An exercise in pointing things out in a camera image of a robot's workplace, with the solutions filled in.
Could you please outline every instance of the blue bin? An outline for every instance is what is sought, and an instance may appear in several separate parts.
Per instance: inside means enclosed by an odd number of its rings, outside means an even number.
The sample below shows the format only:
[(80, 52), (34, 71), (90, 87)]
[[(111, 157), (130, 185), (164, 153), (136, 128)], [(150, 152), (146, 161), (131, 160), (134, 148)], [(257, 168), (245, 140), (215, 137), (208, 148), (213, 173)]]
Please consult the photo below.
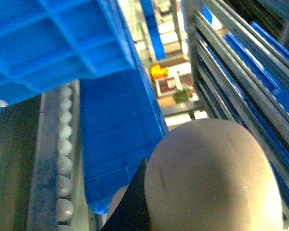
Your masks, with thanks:
[(112, 0), (0, 0), (0, 100), (135, 69), (126, 30)]
[(289, 113), (289, 92), (283, 88), (283, 86), (262, 66), (262, 64), (235, 36), (227, 34), (225, 40)]

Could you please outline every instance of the shelving unit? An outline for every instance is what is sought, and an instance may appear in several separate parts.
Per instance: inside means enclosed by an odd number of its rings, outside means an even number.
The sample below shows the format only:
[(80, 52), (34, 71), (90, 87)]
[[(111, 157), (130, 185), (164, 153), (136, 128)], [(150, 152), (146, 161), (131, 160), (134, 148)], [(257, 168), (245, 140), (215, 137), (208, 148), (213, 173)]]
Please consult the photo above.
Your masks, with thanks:
[[(289, 53), (222, 0), (184, 4), (199, 98), (212, 117), (236, 121), (258, 140), (276, 173), (289, 218)], [(199, 11), (202, 4), (232, 32), (225, 40)], [(276, 12), (283, 16), (287, 10)]]

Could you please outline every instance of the metal rail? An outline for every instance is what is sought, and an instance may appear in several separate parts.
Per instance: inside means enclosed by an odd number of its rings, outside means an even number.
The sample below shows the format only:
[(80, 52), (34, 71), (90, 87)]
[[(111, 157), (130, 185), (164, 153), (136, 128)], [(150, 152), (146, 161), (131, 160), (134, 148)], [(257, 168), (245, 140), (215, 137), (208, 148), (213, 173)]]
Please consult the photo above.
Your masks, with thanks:
[(57, 227), (58, 124), (59, 90), (52, 90), (41, 99), (27, 231), (55, 231)]

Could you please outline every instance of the gray floor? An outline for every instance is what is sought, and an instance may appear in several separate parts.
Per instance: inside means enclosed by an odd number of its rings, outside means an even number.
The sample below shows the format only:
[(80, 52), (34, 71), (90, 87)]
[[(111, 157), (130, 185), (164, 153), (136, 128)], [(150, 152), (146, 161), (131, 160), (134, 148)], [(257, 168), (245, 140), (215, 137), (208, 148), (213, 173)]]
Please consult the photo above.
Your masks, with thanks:
[(0, 231), (26, 230), (40, 97), (0, 114)]

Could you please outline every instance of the white roller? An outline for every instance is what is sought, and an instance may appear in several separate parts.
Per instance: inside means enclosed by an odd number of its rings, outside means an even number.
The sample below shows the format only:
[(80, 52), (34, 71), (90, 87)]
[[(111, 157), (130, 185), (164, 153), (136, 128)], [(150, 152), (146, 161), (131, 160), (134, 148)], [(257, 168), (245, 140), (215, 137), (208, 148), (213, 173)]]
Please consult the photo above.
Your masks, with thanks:
[(72, 107), (72, 101), (69, 98), (62, 98), (60, 101), (60, 109), (68, 111)]
[(60, 88), (60, 96), (62, 97), (62, 99), (71, 97), (72, 93), (73, 91), (69, 86), (65, 85)]
[(72, 120), (72, 114), (69, 111), (61, 110), (59, 117), (61, 124), (68, 124)]
[(68, 139), (72, 135), (72, 128), (68, 124), (59, 125), (59, 136), (61, 139)]
[(72, 202), (67, 199), (58, 199), (56, 214), (59, 222), (67, 221), (71, 218), (74, 212), (74, 206)]
[(60, 155), (68, 156), (73, 149), (73, 145), (66, 139), (60, 139), (58, 141), (58, 152)]
[(73, 188), (73, 182), (70, 178), (59, 176), (57, 181), (57, 192), (59, 197), (70, 195)]
[(65, 176), (71, 172), (73, 167), (72, 161), (66, 156), (60, 155), (58, 157), (59, 175)]
[(68, 225), (58, 225), (57, 231), (73, 231), (73, 228)]

